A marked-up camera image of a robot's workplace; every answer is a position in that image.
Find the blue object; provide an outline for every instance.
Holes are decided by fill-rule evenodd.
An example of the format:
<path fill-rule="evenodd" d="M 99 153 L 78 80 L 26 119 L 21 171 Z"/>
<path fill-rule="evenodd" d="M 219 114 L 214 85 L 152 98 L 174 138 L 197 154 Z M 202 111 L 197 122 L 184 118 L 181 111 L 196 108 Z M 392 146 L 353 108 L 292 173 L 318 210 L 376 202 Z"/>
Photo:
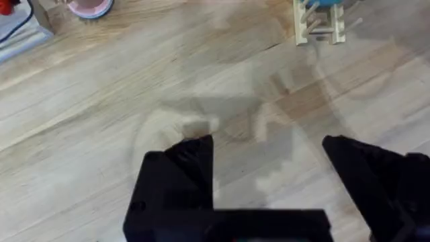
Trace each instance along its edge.
<path fill-rule="evenodd" d="M 331 7 L 334 4 L 339 4 L 342 2 L 342 0 L 310 0 L 308 6 L 312 6 L 312 4 L 314 4 L 316 1 L 320 2 L 321 7 Z"/>

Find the red object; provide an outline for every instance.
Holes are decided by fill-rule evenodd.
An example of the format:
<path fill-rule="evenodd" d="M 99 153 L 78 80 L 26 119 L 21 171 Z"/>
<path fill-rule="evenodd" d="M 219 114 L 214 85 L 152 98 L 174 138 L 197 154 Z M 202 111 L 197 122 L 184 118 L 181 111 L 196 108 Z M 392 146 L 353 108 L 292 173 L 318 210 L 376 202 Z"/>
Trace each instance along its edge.
<path fill-rule="evenodd" d="M 0 0 L 0 14 L 10 15 L 12 13 L 13 5 L 10 0 Z"/>

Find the pink cup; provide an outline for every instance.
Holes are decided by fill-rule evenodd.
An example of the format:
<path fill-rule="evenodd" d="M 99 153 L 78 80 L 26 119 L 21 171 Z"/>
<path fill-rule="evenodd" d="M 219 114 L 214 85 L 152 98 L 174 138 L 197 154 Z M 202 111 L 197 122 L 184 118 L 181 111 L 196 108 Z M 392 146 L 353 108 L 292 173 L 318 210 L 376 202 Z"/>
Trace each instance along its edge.
<path fill-rule="evenodd" d="M 69 9 L 79 17 L 95 19 L 105 15 L 114 4 L 114 0 L 74 0 Z"/>

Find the black cable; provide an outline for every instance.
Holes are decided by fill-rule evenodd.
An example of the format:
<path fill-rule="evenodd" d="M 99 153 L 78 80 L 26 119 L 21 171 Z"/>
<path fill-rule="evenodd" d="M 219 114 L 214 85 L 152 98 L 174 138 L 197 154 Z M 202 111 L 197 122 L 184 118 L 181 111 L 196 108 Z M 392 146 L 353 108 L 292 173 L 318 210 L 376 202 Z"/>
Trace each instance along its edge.
<path fill-rule="evenodd" d="M 34 15 L 34 7 L 33 7 L 33 3 L 30 0 L 27 0 L 28 5 L 30 6 L 30 14 L 28 15 L 28 17 L 22 21 L 21 23 L 19 23 L 16 27 L 14 27 L 8 34 L 6 34 L 5 37 L 2 37 L 2 39 L 0 39 L 0 44 L 3 43 L 4 41 L 8 40 L 12 34 L 14 34 L 16 31 L 18 31 L 22 26 L 24 26 L 24 24 L 28 23 L 31 18 Z"/>

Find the light wood surface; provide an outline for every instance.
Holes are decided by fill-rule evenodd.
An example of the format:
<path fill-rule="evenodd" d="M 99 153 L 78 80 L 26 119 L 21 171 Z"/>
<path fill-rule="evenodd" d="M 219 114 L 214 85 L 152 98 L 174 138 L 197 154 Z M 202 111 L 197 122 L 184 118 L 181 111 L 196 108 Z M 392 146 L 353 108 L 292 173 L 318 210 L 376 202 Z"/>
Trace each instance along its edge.
<path fill-rule="evenodd" d="M 145 152 L 212 132 L 219 208 L 368 228 L 320 145 L 430 151 L 430 2 L 365 1 L 345 44 L 294 44 L 292 1 L 116 1 L 0 66 L 0 241 L 124 241 Z"/>

